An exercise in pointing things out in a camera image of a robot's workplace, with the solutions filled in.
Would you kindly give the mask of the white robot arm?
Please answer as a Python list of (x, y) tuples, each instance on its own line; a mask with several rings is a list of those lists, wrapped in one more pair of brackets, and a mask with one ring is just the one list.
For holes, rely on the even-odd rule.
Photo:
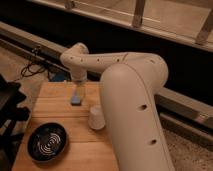
[(101, 75), (100, 104), (119, 171), (175, 171), (156, 109), (155, 95), (168, 67), (153, 53), (91, 54), (77, 43), (60, 55), (75, 82)]

